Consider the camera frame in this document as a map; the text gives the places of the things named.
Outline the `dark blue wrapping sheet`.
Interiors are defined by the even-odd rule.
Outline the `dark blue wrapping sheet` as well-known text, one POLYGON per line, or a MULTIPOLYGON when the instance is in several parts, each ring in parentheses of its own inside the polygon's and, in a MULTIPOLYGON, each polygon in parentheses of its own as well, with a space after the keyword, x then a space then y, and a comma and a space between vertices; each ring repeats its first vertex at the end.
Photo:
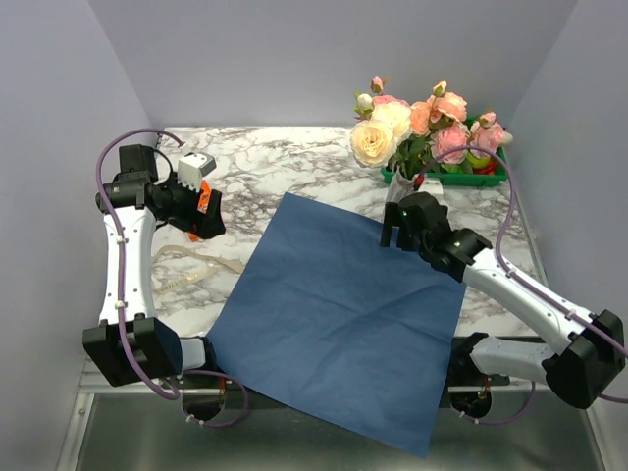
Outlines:
POLYGON ((254 391, 423 456, 465 287, 381 231, 284 195, 208 337, 254 391))

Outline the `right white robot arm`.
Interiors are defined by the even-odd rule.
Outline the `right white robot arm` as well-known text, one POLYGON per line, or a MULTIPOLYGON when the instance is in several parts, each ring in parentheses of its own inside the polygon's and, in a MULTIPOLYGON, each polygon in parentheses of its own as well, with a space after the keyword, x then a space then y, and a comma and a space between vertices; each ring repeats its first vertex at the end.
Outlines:
POLYGON ((454 349, 450 374, 465 385, 484 376, 519 378, 548 386, 572 407, 589 408, 625 367, 622 321, 608 310, 594 314, 536 282, 475 231, 452 229, 447 211, 427 192, 387 203, 380 245, 418 253, 538 335, 531 341, 476 333, 454 349))

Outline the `white rose stem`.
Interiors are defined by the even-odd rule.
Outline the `white rose stem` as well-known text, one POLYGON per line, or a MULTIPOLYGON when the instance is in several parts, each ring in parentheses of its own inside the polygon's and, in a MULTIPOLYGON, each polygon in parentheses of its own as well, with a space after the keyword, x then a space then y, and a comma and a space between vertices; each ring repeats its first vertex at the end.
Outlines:
POLYGON ((349 133, 349 145, 361 167, 382 168, 409 138, 411 111, 395 102, 373 107, 372 98, 368 93, 356 95, 357 122, 349 133))

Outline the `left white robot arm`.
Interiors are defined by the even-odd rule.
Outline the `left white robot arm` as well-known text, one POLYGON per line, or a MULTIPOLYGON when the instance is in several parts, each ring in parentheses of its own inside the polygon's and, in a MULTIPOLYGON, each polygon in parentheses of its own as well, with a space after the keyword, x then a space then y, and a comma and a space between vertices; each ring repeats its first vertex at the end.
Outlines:
POLYGON ((119 173, 95 196, 108 243, 106 292, 98 325, 82 333, 88 357, 113 387, 179 374, 196 387, 218 373, 211 342, 183 338, 156 314, 151 280, 153 236, 162 224, 196 239, 221 236, 222 194, 207 184, 215 159, 186 153, 161 180, 157 150, 119 149, 119 173))

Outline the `pink rose bunch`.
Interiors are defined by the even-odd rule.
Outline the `pink rose bunch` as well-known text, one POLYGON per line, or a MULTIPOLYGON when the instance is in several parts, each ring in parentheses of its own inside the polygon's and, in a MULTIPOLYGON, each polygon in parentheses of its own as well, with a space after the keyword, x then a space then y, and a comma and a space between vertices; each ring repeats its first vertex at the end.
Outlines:
POLYGON ((452 148, 465 145, 482 147, 496 152, 503 144, 505 130, 497 121, 497 114, 487 112, 477 118, 471 128, 463 123, 454 123, 448 127, 435 131, 431 137, 431 151, 434 158, 452 148))

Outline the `peach rose stem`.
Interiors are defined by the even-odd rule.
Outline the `peach rose stem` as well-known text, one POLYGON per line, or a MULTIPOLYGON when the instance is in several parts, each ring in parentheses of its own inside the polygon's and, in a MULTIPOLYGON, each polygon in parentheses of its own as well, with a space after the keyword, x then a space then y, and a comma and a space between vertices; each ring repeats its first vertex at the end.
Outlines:
POLYGON ((431 131, 462 123, 467 119, 467 101, 448 88, 446 80, 441 80, 432 89, 426 101, 417 101, 410 106, 412 132, 427 136, 431 131))

